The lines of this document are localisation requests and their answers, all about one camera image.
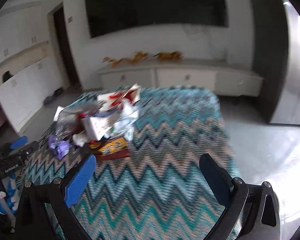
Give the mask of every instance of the brown door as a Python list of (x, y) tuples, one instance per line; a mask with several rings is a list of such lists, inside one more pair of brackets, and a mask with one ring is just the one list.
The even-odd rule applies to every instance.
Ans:
[(66, 23), (65, 23), (65, 15), (63, 13), (63, 7), (58, 9), (54, 14), (54, 25), (56, 27), (59, 47), (61, 56), (63, 59), (63, 63), (65, 64), (67, 74), (69, 76), (70, 83), (75, 85), (79, 82), (77, 70), (75, 69), (70, 46), (69, 40), (66, 30)]

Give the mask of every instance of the zigzag patterned tablecloth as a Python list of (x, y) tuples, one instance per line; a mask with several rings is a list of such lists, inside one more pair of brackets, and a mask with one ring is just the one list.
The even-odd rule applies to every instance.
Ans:
[[(97, 98), (84, 93), (71, 106)], [(199, 169), (209, 153), (237, 176), (217, 96), (199, 88), (142, 89), (131, 157), (97, 163), (74, 214), (92, 239), (203, 239), (223, 211)], [(72, 150), (59, 161), (41, 149), (23, 170), (20, 185), (63, 177), (85, 150)], [(56, 230), (62, 237), (60, 228)], [(235, 229), (230, 238), (234, 239)]]

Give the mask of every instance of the silver bolt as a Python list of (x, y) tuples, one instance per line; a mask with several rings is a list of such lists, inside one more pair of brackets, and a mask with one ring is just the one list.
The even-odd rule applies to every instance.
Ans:
[(241, 184), (242, 183), (242, 179), (240, 179), (239, 177), (235, 177), (233, 179), (233, 181), (236, 183), (236, 184)]
[(265, 181), (263, 184), (264, 184), (266, 187), (271, 187), (271, 184), (270, 184), (269, 182), (267, 182), (267, 181)]
[(60, 184), (61, 181), (62, 181), (61, 178), (55, 178), (55, 179), (53, 180), (53, 183), (54, 183), (54, 184)]
[(27, 181), (26, 183), (25, 183), (25, 187), (30, 187), (31, 186), (31, 181)]

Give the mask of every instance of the floor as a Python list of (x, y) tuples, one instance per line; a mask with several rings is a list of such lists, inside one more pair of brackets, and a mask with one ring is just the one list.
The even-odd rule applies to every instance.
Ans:
[[(81, 92), (66, 90), (29, 121), (23, 135), (38, 140), (51, 125), (58, 106), (72, 103)], [(241, 178), (246, 183), (268, 181), (279, 198), (282, 240), (288, 240), (300, 225), (300, 127), (266, 124), (250, 101), (220, 99)], [(11, 129), (3, 139), (13, 138)]]

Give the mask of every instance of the black television screen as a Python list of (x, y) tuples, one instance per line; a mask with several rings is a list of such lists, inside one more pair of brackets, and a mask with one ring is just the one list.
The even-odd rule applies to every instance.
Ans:
[(227, 26), (225, 0), (85, 0), (91, 37), (152, 24)]

